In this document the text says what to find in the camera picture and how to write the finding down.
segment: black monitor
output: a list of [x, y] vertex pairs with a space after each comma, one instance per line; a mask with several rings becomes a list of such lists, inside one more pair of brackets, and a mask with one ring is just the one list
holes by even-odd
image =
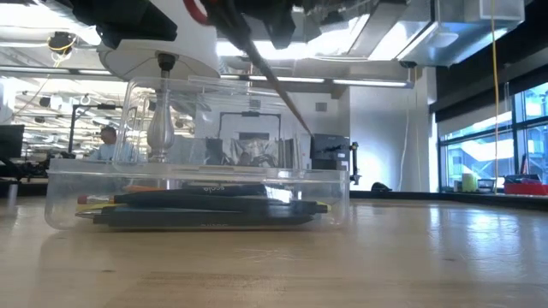
[[24, 132], [24, 125], [0, 125], [0, 157], [21, 157]]

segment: white wall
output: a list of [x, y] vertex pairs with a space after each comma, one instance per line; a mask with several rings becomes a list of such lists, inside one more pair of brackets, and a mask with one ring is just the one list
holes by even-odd
[[435, 132], [431, 132], [428, 114], [428, 88], [435, 87], [435, 71], [426, 72], [414, 89], [351, 88], [350, 138], [360, 144], [358, 168], [362, 175], [360, 185], [351, 189], [368, 191], [379, 181], [397, 191], [401, 176], [402, 191], [431, 191], [429, 138]]
[[15, 108], [15, 85], [10, 81], [0, 79], [0, 125], [11, 123]]

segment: fluorescent light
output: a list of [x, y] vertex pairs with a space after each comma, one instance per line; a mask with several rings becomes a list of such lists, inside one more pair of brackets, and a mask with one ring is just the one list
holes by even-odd
[[278, 80], [283, 82], [306, 82], [306, 83], [324, 83], [322, 78], [300, 78], [300, 77], [278, 77]]
[[264, 76], [248, 76], [251, 81], [266, 81]]
[[[346, 54], [367, 24], [369, 15], [355, 17], [348, 21], [348, 29], [322, 33], [308, 43], [291, 43], [288, 48], [277, 50], [271, 41], [253, 41], [260, 55], [266, 60], [300, 60], [314, 56], [335, 56]], [[218, 56], [245, 56], [229, 41], [217, 42]]]
[[371, 61], [390, 61], [402, 52], [408, 44], [408, 32], [405, 26], [396, 23], [384, 38], [378, 43], [373, 53], [367, 58]]
[[352, 46], [354, 46], [354, 43], [360, 36], [361, 32], [363, 31], [363, 28], [366, 26], [367, 21], [369, 21], [369, 17], [371, 17], [371, 15], [365, 14], [355, 18], [355, 20], [352, 19], [348, 22], [349, 26], [352, 24], [352, 22], [354, 22], [354, 25], [350, 26], [352, 27], [352, 30], [350, 30], [350, 34], [346, 38], [342, 39], [342, 43], [340, 44], [340, 48], [339, 48], [339, 50], [341, 51], [341, 54], [348, 54], [350, 52], [350, 49], [352, 49]]
[[112, 74], [107, 70], [102, 69], [79, 69], [80, 74], [92, 74], [99, 76], [112, 76]]
[[[235, 74], [226, 74], [221, 75], [221, 79], [225, 80], [239, 80], [240, 78], [248, 79], [251, 81], [267, 81], [266, 77], [264, 76], [247, 76], [247, 75], [235, 75]], [[278, 77], [278, 80], [282, 82], [301, 82], [301, 83], [324, 83], [325, 79], [323, 78], [307, 78], [307, 77]]]
[[333, 80], [336, 85], [345, 86], [390, 86], [390, 87], [404, 87], [406, 82], [398, 81], [384, 81], [384, 80]]
[[[255, 47], [260, 55], [267, 60], [287, 60], [307, 58], [307, 45], [305, 43], [293, 43], [284, 50], [277, 50], [270, 41], [254, 41]], [[245, 54], [234, 47], [229, 41], [217, 42], [217, 54], [219, 56], [245, 56]]]
[[239, 79], [240, 79], [240, 75], [221, 75], [221, 79], [226, 79], [226, 80], [239, 80]]
[[36, 67], [17, 67], [17, 66], [0, 66], [0, 72], [37, 73], [37, 74], [70, 74], [70, 71], [66, 68], [36, 68]]
[[438, 22], [433, 22], [421, 35], [419, 35], [418, 38], [416, 38], [411, 44], [409, 44], [402, 52], [397, 55], [396, 59], [402, 60], [404, 57], [406, 57], [409, 52], [413, 51], [422, 41], [424, 41], [430, 34], [432, 34], [434, 31], [438, 29]]

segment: red container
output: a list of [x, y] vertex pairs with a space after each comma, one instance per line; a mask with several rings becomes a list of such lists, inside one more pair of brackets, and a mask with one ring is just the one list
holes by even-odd
[[504, 184], [504, 193], [546, 196], [548, 185], [542, 184]]

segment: desk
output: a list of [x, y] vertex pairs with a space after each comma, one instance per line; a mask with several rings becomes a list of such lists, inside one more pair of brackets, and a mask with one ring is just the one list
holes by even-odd
[[542, 212], [355, 201], [341, 232], [75, 234], [20, 203], [0, 222], [2, 308], [548, 305]]

